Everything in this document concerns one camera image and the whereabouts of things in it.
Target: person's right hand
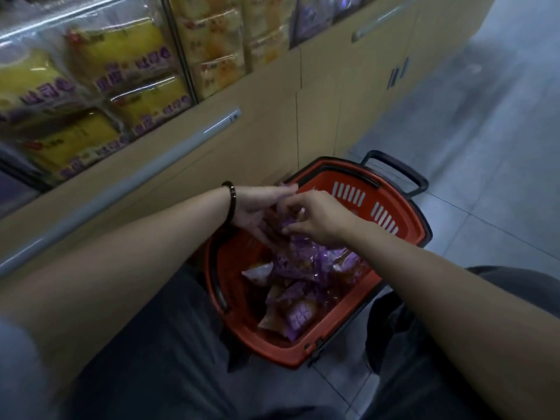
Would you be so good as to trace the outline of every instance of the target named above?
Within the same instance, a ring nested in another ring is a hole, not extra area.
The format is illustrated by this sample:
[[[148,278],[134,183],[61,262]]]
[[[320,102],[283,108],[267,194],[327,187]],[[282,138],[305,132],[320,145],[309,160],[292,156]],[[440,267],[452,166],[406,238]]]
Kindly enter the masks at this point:
[[[284,199],[281,204],[283,209],[305,209],[304,221],[287,225],[282,234],[303,234],[327,247],[345,246],[348,229],[355,220],[359,221],[358,217],[326,191],[299,193]]]

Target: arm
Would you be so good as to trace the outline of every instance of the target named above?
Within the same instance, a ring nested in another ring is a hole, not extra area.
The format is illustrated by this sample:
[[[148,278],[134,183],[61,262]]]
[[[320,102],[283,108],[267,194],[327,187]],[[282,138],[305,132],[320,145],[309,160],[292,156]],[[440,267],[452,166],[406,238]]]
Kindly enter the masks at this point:
[[[502,418],[557,418],[560,320],[354,216],[326,192],[302,193],[287,204],[305,207],[308,220],[284,233],[347,246],[366,259]]]
[[[237,188],[233,223],[257,238],[262,209],[297,187]],[[102,236],[0,293],[0,315],[27,329],[71,380],[225,221],[230,192],[208,191]]]

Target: yellow snack package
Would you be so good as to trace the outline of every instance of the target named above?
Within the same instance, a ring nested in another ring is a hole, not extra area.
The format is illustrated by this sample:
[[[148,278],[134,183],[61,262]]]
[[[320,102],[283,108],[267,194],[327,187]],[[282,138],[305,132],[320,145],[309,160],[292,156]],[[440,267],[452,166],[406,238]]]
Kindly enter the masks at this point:
[[[10,125],[29,125],[85,107],[76,83],[39,48],[0,45],[0,83],[0,122]]]
[[[60,130],[16,143],[55,181],[66,181],[128,143],[99,111],[86,112]]]
[[[202,19],[241,5],[242,0],[172,0],[178,15],[187,19]]]
[[[180,78],[166,77],[111,99],[124,123],[140,136],[192,105]]]
[[[290,26],[282,25],[270,34],[250,41],[247,44],[247,67],[257,70],[276,60],[290,49]]]
[[[72,26],[66,41],[78,69],[102,93],[121,91],[173,66],[170,46],[150,18],[96,30]]]
[[[192,67],[192,72],[199,97],[208,98],[245,75],[243,52],[199,63]]]
[[[178,30],[188,62],[207,62],[242,50],[241,16],[234,8],[205,19],[179,19]]]
[[[288,23],[296,0],[245,0],[245,40],[268,34]]]

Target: forearm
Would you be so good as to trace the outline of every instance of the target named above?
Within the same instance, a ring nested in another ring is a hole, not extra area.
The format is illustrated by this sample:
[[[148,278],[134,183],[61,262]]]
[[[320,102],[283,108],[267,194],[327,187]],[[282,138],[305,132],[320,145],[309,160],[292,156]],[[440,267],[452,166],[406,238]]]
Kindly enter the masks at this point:
[[[559,320],[373,223],[352,221],[348,246],[397,291],[500,416],[557,416]]]
[[[0,315],[47,354],[60,350],[62,336],[117,332],[223,223],[229,204],[220,188],[106,234],[5,289]]]

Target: hand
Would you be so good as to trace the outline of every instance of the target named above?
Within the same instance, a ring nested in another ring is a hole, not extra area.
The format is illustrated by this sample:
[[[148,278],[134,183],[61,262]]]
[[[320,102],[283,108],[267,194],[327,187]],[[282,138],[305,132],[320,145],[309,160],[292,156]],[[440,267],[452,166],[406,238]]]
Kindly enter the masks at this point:
[[[326,191],[306,191],[282,202],[282,209],[301,208],[305,209],[305,220],[287,225],[282,234],[303,234],[327,247],[346,246],[346,232],[355,220],[360,220]]]
[[[272,233],[264,232],[269,229],[263,220],[264,213],[282,199],[293,196],[297,190],[297,184],[284,187],[235,187],[237,204],[232,223],[247,230],[264,245],[276,249],[277,242],[271,239]]]

